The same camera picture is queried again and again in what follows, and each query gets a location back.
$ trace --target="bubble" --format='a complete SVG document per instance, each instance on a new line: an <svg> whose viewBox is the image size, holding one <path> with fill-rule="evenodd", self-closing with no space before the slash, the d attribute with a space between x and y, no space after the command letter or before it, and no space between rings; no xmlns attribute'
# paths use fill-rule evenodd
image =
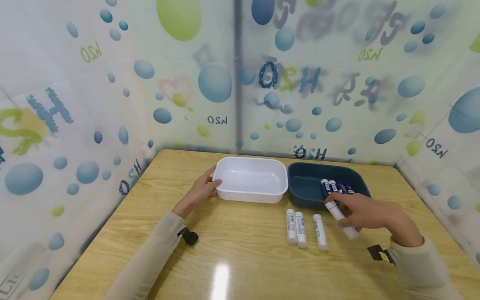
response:
<svg viewBox="0 0 480 300"><path fill-rule="evenodd" d="M442 189L435 183L429 184L427 190L432 196L438 196Z"/></svg>
<svg viewBox="0 0 480 300"><path fill-rule="evenodd" d="M404 98L412 98L425 88L425 80L419 76L409 76L398 85L398 94Z"/></svg>
<svg viewBox="0 0 480 300"><path fill-rule="evenodd" d="M198 74L198 88L214 103L227 101L232 94L232 79L225 67L208 65Z"/></svg>
<svg viewBox="0 0 480 300"><path fill-rule="evenodd" d="M421 41L423 44L429 44L433 42L433 39L435 39L435 35L433 33L429 33L426 34Z"/></svg>
<svg viewBox="0 0 480 300"><path fill-rule="evenodd" d="M115 75L113 75L112 73L108 73L108 81L110 81L110 83L114 83Z"/></svg>
<svg viewBox="0 0 480 300"><path fill-rule="evenodd" d="M430 11L430 17L432 19L438 19L441 16L444 15L445 11L447 9L447 6L445 4L438 4L432 10Z"/></svg>
<svg viewBox="0 0 480 300"><path fill-rule="evenodd" d="M5 187L14 195L26 195L36 190L43 180L42 170L32 163L20 163L5 176Z"/></svg>
<svg viewBox="0 0 480 300"><path fill-rule="evenodd" d="M63 210L64 210L64 207L59 205L59 206L55 206L53 209L52 209L52 216L54 217L58 217L58 216L61 216L61 214L63 214Z"/></svg>
<svg viewBox="0 0 480 300"><path fill-rule="evenodd" d="M300 128L301 128L301 121L297 118L291 118L285 124L285 129L290 132L297 132L298 130L300 130Z"/></svg>
<svg viewBox="0 0 480 300"><path fill-rule="evenodd" d="M375 83L375 77L374 76L369 76L367 79L365 79L365 84L370 86Z"/></svg>
<svg viewBox="0 0 480 300"><path fill-rule="evenodd" d="M251 138L252 140L258 140L259 137L260 137L260 134L259 134L258 132L256 132L256 131L250 133L250 138Z"/></svg>
<svg viewBox="0 0 480 300"><path fill-rule="evenodd" d="M239 81L243 85L251 85L255 78L257 77L257 72L253 66L243 66L239 71Z"/></svg>
<svg viewBox="0 0 480 300"><path fill-rule="evenodd" d="M119 27L120 27L121 30L125 31L125 30L128 29L128 24L127 24L127 22L125 22L124 20L121 20L121 21L119 22Z"/></svg>
<svg viewBox="0 0 480 300"><path fill-rule="evenodd" d="M155 69L148 60L136 60L133 64L133 70L138 77L143 79L150 79L155 74Z"/></svg>
<svg viewBox="0 0 480 300"><path fill-rule="evenodd" d="M112 13L106 9L100 11L100 18L106 23L111 23L113 21Z"/></svg>
<svg viewBox="0 0 480 300"><path fill-rule="evenodd" d="M100 131L95 131L93 134L93 140L99 144L103 141L103 134Z"/></svg>
<svg viewBox="0 0 480 300"><path fill-rule="evenodd" d="M83 184L89 184L98 177L98 165L93 160L84 161L77 168L77 180Z"/></svg>
<svg viewBox="0 0 480 300"><path fill-rule="evenodd" d="M197 132L199 135L207 137L210 135L210 128L206 125L198 125Z"/></svg>
<svg viewBox="0 0 480 300"><path fill-rule="evenodd" d="M80 187L78 186L78 184L76 183L71 183L68 185L67 187L67 193L68 195L75 195L78 193L78 190L80 189Z"/></svg>
<svg viewBox="0 0 480 300"><path fill-rule="evenodd" d="M327 124L325 125L325 129L328 132L335 132L342 127L342 119L333 117L330 120L327 121Z"/></svg>
<svg viewBox="0 0 480 300"><path fill-rule="evenodd" d="M425 22L424 21L416 21L412 27L410 28L410 32L413 35L417 35L425 29Z"/></svg>
<svg viewBox="0 0 480 300"><path fill-rule="evenodd" d="M78 37L77 27L72 22L67 22L67 31L73 37Z"/></svg>
<svg viewBox="0 0 480 300"><path fill-rule="evenodd" d="M125 126L122 126L119 129L119 140L124 145L128 144L128 131Z"/></svg>
<svg viewBox="0 0 480 300"><path fill-rule="evenodd" d="M105 0L105 2L112 7L117 5L117 0Z"/></svg>
<svg viewBox="0 0 480 300"><path fill-rule="evenodd" d="M165 108L157 108L153 112L153 118L155 121L161 124L168 124L172 121L172 115Z"/></svg>
<svg viewBox="0 0 480 300"><path fill-rule="evenodd" d="M253 0L252 17L257 24L265 25L270 22L275 11L275 0Z"/></svg>
<svg viewBox="0 0 480 300"><path fill-rule="evenodd" d="M174 39L189 41L200 31L202 13L198 0L156 0L158 19Z"/></svg>
<svg viewBox="0 0 480 300"><path fill-rule="evenodd" d="M451 196L447 200L448 207L453 210L457 210L462 206L462 201L457 196Z"/></svg>
<svg viewBox="0 0 480 300"><path fill-rule="evenodd" d="M314 116L319 116L320 114L322 113L322 108L320 106L315 106L313 109L312 109L312 114Z"/></svg>
<svg viewBox="0 0 480 300"><path fill-rule="evenodd" d="M401 122L401 121L405 120L406 117L407 117L407 114L399 114L396 117L396 120L397 120L397 122Z"/></svg>
<svg viewBox="0 0 480 300"><path fill-rule="evenodd" d="M417 41L408 41L405 46L403 46L403 50L406 53L412 53L413 51L417 50L418 43Z"/></svg>
<svg viewBox="0 0 480 300"><path fill-rule="evenodd" d="M63 236L59 233L54 233L50 242L48 242L48 248L52 251L58 250L65 244Z"/></svg>
<svg viewBox="0 0 480 300"><path fill-rule="evenodd" d="M50 276L50 270L48 268L43 268L36 271L28 283L28 288L30 290L37 290L41 288L47 282L48 276Z"/></svg>
<svg viewBox="0 0 480 300"><path fill-rule="evenodd" d="M379 144L385 144L391 141L396 135L395 129L383 129L380 130L374 137L374 141Z"/></svg>
<svg viewBox="0 0 480 300"><path fill-rule="evenodd" d="M421 150L421 143L419 141L412 141L408 143L406 149L409 155L417 156Z"/></svg>
<svg viewBox="0 0 480 300"><path fill-rule="evenodd" d="M102 179L103 180L109 180L111 176L112 176L112 172L110 172L110 171L103 171L102 172Z"/></svg>
<svg viewBox="0 0 480 300"><path fill-rule="evenodd" d="M120 41L120 39L121 39L121 34L120 34L120 32L119 32L117 29L110 29L110 37L111 37L114 41Z"/></svg>
<svg viewBox="0 0 480 300"><path fill-rule="evenodd" d="M275 35L275 46L280 51L287 51L293 46L295 32L288 26L280 28Z"/></svg>

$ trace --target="blue bubble print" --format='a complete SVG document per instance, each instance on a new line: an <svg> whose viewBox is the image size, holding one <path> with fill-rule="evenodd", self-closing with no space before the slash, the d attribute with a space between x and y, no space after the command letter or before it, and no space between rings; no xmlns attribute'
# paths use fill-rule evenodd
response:
<svg viewBox="0 0 480 300"><path fill-rule="evenodd" d="M432 196L438 196L442 189L438 186L438 184L432 183L427 186L427 190Z"/></svg>
<svg viewBox="0 0 480 300"><path fill-rule="evenodd" d="M338 117L333 117L330 120L327 121L327 124L325 125L325 129L328 132L335 132L342 127L342 119Z"/></svg>
<svg viewBox="0 0 480 300"><path fill-rule="evenodd" d="M121 20L119 22L119 27L120 27L121 30L126 31L128 29L128 24L124 20Z"/></svg>
<svg viewBox="0 0 480 300"><path fill-rule="evenodd" d="M232 94L232 79L225 67L208 65L198 74L198 88L214 103L227 101Z"/></svg>
<svg viewBox="0 0 480 300"><path fill-rule="evenodd" d="M314 116L319 116L322 113L322 108L320 106L316 106L312 109L312 114Z"/></svg>
<svg viewBox="0 0 480 300"><path fill-rule="evenodd" d="M120 41L121 39L121 34L120 32L117 30L117 29L110 29L110 37L114 40L114 41Z"/></svg>
<svg viewBox="0 0 480 300"><path fill-rule="evenodd" d="M252 17L260 25L266 25L273 17L275 0L253 0Z"/></svg>
<svg viewBox="0 0 480 300"><path fill-rule="evenodd" d="M21 163L5 176L5 187L14 195L26 195L36 190L43 180L42 170L32 163Z"/></svg>
<svg viewBox="0 0 480 300"><path fill-rule="evenodd" d="M239 71L239 81L243 85L251 85L255 78L257 77L257 72L253 66L243 66Z"/></svg>
<svg viewBox="0 0 480 300"><path fill-rule="evenodd" d="M100 11L100 18L106 23L111 23L113 21L112 13L106 9Z"/></svg>
<svg viewBox="0 0 480 300"><path fill-rule="evenodd" d="M297 118L291 118L285 124L285 129L290 132L297 132L301 128L301 121Z"/></svg>
<svg viewBox="0 0 480 300"><path fill-rule="evenodd" d="M445 4L438 4L430 11L430 17L432 19L438 19L444 15L446 9L447 6Z"/></svg>
<svg viewBox="0 0 480 300"><path fill-rule="evenodd" d="M95 131L93 134L93 140L99 144L103 141L103 134L100 131Z"/></svg>
<svg viewBox="0 0 480 300"><path fill-rule="evenodd" d="M383 130L380 130L375 135L373 140L377 144L382 145L382 144L385 144L385 143L388 143L389 141L391 141L395 136L396 136L396 130L395 129L383 129Z"/></svg>
<svg viewBox="0 0 480 300"><path fill-rule="evenodd" d="M92 183L98 177L98 172L99 168L95 161L84 161L77 168L77 180L83 184Z"/></svg>
<svg viewBox="0 0 480 300"><path fill-rule="evenodd" d="M155 121L161 124L168 124L172 121L172 115L165 108L157 108L153 112L153 118Z"/></svg>
<svg viewBox="0 0 480 300"><path fill-rule="evenodd" d="M417 35L425 29L425 22L424 21L416 21L412 27L410 28L410 33L413 35Z"/></svg>
<svg viewBox="0 0 480 300"><path fill-rule="evenodd" d="M102 172L102 179L103 180L109 180L111 176L112 176L112 172L110 172L110 171L103 171Z"/></svg>
<svg viewBox="0 0 480 300"><path fill-rule="evenodd" d="M264 97L264 104L269 109L275 109L280 104L280 97L276 92L268 92Z"/></svg>
<svg viewBox="0 0 480 300"><path fill-rule="evenodd" d="M113 75L112 73L108 73L108 81L110 81L110 83L114 83L115 75Z"/></svg>
<svg viewBox="0 0 480 300"><path fill-rule="evenodd" d="M469 90L453 105L448 123L458 133L472 133L480 129L480 87Z"/></svg>
<svg viewBox="0 0 480 300"><path fill-rule="evenodd" d="M54 233L50 242L48 242L48 248L52 251L58 250L65 244L63 236L59 233Z"/></svg>
<svg viewBox="0 0 480 300"><path fill-rule="evenodd" d="M275 46L280 51L290 50L295 40L295 32L292 28L284 26L275 35Z"/></svg>
<svg viewBox="0 0 480 300"><path fill-rule="evenodd" d="M37 290L41 288L47 282L49 276L50 270L48 268L43 268L36 271L28 283L28 288L30 290Z"/></svg>
<svg viewBox="0 0 480 300"><path fill-rule="evenodd" d="M429 44L433 42L434 39L435 39L435 35L433 33L429 33L429 34L426 34L421 41L423 44Z"/></svg>
<svg viewBox="0 0 480 300"><path fill-rule="evenodd" d="M75 195L78 193L78 190L80 189L80 187L78 186L78 184L76 183L71 183L68 185L67 187L67 194L68 195Z"/></svg>
<svg viewBox="0 0 480 300"><path fill-rule="evenodd" d="M67 159L63 156L59 156L53 161L53 166L55 169L62 170L67 166Z"/></svg>
<svg viewBox="0 0 480 300"><path fill-rule="evenodd" d="M259 137L260 137L260 134L259 134L258 132L256 132L256 131L250 133L250 138L251 138L252 140L258 140Z"/></svg>
<svg viewBox="0 0 480 300"><path fill-rule="evenodd" d="M425 88L425 80L420 76L409 76L398 85L398 94L404 98L412 98Z"/></svg>
<svg viewBox="0 0 480 300"><path fill-rule="evenodd" d="M78 37L77 27L72 22L67 22L67 31L73 37Z"/></svg>
<svg viewBox="0 0 480 300"><path fill-rule="evenodd" d="M125 126L122 126L119 129L119 140L124 145L128 144L128 131Z"/></svg>
<svg viewBox="0 0 480 300"><path fill-rule="evenodd" d="M148 60L136 60L133 64L133 70L138 77L143 79L150 79L155 75L155 69Z"/></svg>

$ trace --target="table surface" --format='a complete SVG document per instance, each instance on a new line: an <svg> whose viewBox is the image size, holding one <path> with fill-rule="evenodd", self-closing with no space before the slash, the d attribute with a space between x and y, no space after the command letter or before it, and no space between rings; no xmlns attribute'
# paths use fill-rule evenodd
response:
<svg viewBox="0 0 480 300"><path fill-rule="evenodd" d="M52 300L102 299L122 268L206 169L223 157L216 153L163 150L68 273ZM276 158L285 166L297 159ZM480 299L480 272L392 167L336 162L365 180L374 199L401 207L433 240L454 284L466 299ZM306 250L287 244L288 193L277 204L202 202L186 224L198 233L194 247L183 241L174 251L148 299L405 299L395 266L374 261L367 247L389 246L386 229L364 229L354 241L321 212L329 252L319 252L313 210L305 217Z"/></svg>

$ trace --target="printed wall backdrop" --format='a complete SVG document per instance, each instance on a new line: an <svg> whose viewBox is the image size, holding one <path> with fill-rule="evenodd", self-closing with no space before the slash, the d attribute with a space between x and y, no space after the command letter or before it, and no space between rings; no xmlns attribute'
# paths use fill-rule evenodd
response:
<svg viewBox="0 0 480 300"><path fill-rule="evenodd" d="M0 3L0 300L48 299L164 148L396 166L480 267L475 0Z"/></svg>

